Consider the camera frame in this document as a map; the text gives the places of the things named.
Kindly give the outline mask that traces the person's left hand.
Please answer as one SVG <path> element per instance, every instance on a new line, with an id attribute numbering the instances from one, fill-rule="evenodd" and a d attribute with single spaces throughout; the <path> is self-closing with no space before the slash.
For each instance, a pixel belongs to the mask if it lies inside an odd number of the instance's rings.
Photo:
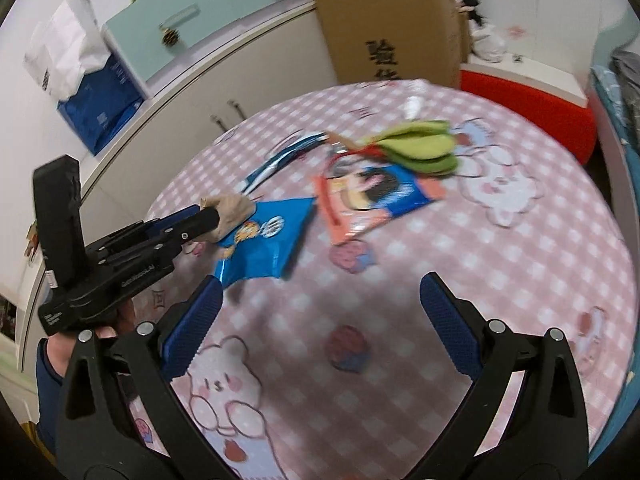
<path id="1" fill-rule="evenodd" d="M 78 342 L 87 342 L 96 338 L 115 338 L 134 329 L 136 312 L 131 299 L 123 302 L 116 310 L 115 321 L 111 325 L 84 330 L 81 334 L 57 333 L 47 338 L 44 344 L 44 356 L 58 376 L 64 377 L 68 363 Z"/>

